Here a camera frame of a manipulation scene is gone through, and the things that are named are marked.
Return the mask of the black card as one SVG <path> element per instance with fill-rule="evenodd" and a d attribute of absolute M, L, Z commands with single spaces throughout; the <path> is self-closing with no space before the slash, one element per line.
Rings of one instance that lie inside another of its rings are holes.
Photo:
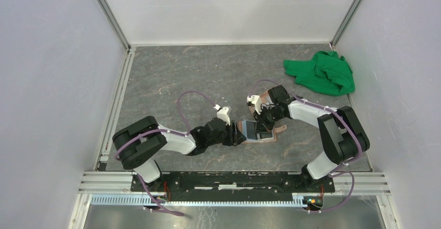
<path fill-rule="evenodd" d="M 259 133 L 260 139 L 270 139 L 273 138 L 273 133 L 272 132 L 262 132 Z"/>

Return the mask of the tan leather card holder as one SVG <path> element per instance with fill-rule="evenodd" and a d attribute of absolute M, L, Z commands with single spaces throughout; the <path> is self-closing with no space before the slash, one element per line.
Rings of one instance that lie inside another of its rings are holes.
<path fill-rule="evenodd" d="M 277 141 L 277 134 L 287 129 L 286 125 L 274 128 L 271 132 L 256 131 L 256 122 L 251 120 L 243 120 L 239 122 L 239 131 L 245 137 L 243 144 L 250 143 L 271 143 Z"/>

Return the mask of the pink oval tray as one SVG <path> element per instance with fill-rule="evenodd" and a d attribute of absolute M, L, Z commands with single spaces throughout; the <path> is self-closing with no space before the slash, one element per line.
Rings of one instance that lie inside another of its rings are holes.
<path fill-rule="evenodd" d="M 260 97 L 261 97 L 261 101 L 262 101 L 262 103 L 264 103 L 264 104 L 266 104 L 266 105 L 271 105 L 271 104 L 274 103 L 274 102 L 272 101 L 272 99 L 271 99 L 271 97 L 270 97 L 268 91 L 265 91 L 265 92 L 261 93 L 261 94 L 260 94 Z"/>

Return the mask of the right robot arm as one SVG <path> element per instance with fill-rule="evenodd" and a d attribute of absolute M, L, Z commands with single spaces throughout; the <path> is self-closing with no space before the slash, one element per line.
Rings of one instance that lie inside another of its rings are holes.
<path fill-rule="evenodd" d="M 320 132 L 323 150 L 302 168 L 300 184 L 304 190 L 315 191 L 322 178 L 333 176 L 338 168 L 358 160 L 370 148 L 370 141 L 352 107 L 314 104 L 290 95 L 282 85 L 269 89 L 267 96 L 267 101 L 259 95 L 247 97 L 247 104 L 254 110 L 256 131 L 270 132 L 276 122 L 287 118 L 303 121 Z"/>

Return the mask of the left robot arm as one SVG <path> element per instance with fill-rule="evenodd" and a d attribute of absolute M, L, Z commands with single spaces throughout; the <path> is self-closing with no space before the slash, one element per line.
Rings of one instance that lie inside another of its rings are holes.
<path fill-rule="evenodd" d="M 116 158 L 123 168 L 141 176 L 143 184 L 150 191 L 158 191 L 163 186 L 161 170 L 153 158 L 159 151 L 196 156 L 212 145 L 238 146 L 245 140 L 234 121 L 226 123 L 220 118 L 213 118 L 206 125 L 198 126 L 186 134 L 160 125 L 153 116 L 119 130 L 112 137 Z"/>

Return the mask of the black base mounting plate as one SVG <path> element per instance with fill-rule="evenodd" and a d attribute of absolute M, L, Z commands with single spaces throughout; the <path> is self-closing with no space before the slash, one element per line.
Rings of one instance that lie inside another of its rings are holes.
<path fill-rule="evenodd" d="M 291 201 L 293 194 L 334 193 L 329 177 L 307 180 L 291 172 L 165 172 L 147 184 L 170 201 Z"/>

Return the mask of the green cloth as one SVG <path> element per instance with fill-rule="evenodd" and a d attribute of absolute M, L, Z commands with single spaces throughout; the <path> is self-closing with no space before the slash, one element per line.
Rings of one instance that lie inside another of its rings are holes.
<path fill-rule="evenodd" d="M 351 67 L 335 51 L 318 51 L 310 60 L 284 60 L 283 67 L 295 84 L 319 94 L 342 96 L 356 89 Z"/>

